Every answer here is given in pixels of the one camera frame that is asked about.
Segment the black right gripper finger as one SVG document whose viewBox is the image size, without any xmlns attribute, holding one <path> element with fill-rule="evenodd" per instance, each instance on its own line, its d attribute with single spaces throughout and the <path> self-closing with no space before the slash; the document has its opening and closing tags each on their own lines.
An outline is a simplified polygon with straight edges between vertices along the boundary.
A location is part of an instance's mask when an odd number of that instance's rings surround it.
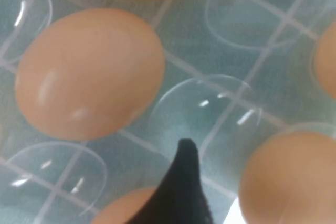
<svg viewBox="0 0 336 224">
<path fill-rule="evenodd" d="M 198 150 L 181 139 L 173 162 L 143 207 L 127 223 L 213 223 L 203 193 Z"/>
</svg>

